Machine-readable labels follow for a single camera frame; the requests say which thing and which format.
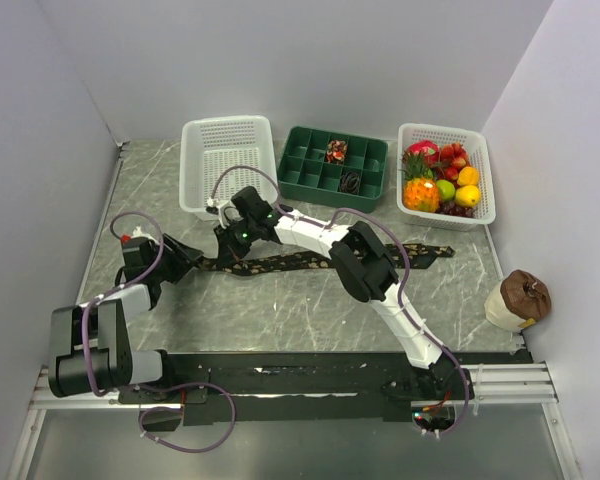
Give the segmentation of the black gold floral tie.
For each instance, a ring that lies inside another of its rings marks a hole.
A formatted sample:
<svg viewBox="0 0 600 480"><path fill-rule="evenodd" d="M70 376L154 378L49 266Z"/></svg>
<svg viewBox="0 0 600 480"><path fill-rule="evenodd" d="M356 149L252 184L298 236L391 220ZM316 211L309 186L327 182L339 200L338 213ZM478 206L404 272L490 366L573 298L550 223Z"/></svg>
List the black gold floral tie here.
<svg viewBox="0 0 600 480"><path fill-rule="evenodd" d="M455 250L450 246L404 243L403 248L407 253L410 268L416 270L428 269L438 258L455 256ZM334 269L331 260L310 251L242 260L228 267L220 267L216 259L202 256L194 263L194 267L203 272L224 272L239 277L288 271Z"/></svg>

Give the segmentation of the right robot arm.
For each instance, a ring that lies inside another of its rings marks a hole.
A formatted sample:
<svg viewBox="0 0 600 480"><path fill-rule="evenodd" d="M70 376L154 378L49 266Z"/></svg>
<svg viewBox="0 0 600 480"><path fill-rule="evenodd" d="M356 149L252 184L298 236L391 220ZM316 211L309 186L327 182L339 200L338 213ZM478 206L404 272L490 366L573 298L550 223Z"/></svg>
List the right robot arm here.
<svg viewBox="0 0 600 480"><path fill-rule="evenodd" d="M389 250L363 213L353 225L324 224L287 206L272 206L247 186L229 201L207 200L206 210L220 225L214 229L218 264L242 260L257 241L301 247L329 259L346 292L369 304L401 344L411 366L420 369L417 386L436 399L452 388L469 394L466 374L458 360L435 337L404 293Z"/></svg>

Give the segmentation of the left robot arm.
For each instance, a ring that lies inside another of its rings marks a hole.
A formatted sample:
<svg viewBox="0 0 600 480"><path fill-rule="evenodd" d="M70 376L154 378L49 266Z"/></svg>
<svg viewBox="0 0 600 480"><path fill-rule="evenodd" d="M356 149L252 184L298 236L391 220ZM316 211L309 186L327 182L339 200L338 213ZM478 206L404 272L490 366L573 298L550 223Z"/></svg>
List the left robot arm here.
<svg viewBox="0 0 600 480"><path fill-rule="evenodd" d="M162 284L177 284L202 260L203 252L165 234L161 242L124 235L124 264L109 296L94 306L58 308L51 316L48 382L58 398L142 384L153 400L165 402L178 377L164 350L133 350L127 322L152 310Z"/></svg>

